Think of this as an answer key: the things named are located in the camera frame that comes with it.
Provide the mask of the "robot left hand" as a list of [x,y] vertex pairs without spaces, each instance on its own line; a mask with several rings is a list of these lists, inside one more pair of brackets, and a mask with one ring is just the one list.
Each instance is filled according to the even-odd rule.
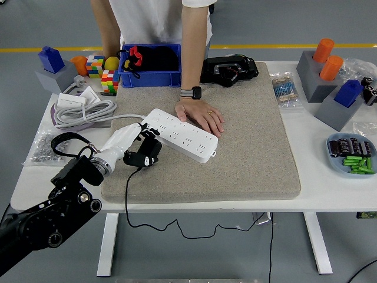
[[[159,134],[148,123],[125,126],[114,132],[92,162],[104,175],[112,174],[120,159],[129,166],[150,167],[158,162],[157,156],[162,148],[161,142],[156,139]],[[137,152],[131,152],[129,148],[135,140],[141,140],[142,144]]]

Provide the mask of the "person's left hand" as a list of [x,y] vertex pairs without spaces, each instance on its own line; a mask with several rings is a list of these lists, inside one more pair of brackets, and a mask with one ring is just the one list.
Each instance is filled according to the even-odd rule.
[[221,112],[203,100],[181,98],[175,105],[175,111],[180,121],[188,118],[195,121],[204,131],[217,137],[224,132],[224,117]]

